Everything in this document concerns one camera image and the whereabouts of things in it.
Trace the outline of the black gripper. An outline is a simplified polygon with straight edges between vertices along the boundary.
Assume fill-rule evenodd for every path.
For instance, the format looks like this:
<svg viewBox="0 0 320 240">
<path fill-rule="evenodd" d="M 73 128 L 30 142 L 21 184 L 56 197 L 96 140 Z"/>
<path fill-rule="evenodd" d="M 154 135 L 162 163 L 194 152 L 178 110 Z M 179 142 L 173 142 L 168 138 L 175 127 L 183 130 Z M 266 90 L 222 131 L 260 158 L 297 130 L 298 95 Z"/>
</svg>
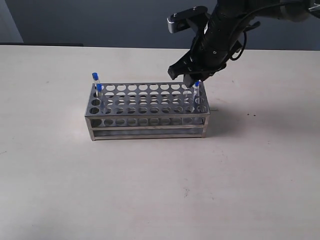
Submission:
<svg viewBox="0 0 320 240">
<path fill-rule="evenodd" d="M 224 69 L 239 48 L 239 36 L 255 17 L 248 16 L 260 6 L 257 0 L 218 0 L 204 29 L 199 29 L 188 53 L 170 65 L 172 80 L 183 75 L 183 84 L 191 88 Z"/>
</svg>

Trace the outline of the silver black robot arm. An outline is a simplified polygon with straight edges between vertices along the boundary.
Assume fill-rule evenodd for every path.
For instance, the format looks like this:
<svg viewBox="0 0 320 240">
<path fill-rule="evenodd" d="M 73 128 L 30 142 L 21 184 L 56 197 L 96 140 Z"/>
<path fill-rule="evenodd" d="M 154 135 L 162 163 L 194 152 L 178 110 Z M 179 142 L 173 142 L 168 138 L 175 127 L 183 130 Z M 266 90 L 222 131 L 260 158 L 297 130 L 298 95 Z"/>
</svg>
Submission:
<svg viewBox="0 0 320 240">
<path fill-rule="evenodd" d="M 187 88 L 236 61 L 247 44 L 247 33 L 258 28 L 256 17 L 302 22 L 320 17 L 318 0 L 219 0 L 212 13 L 205 6 L 176 12 L 167 18 L 171 34 L 193 29 L 195 37 L 187 53 L 168 67 L 172 80 L 183 76 Z"/>
</svg>

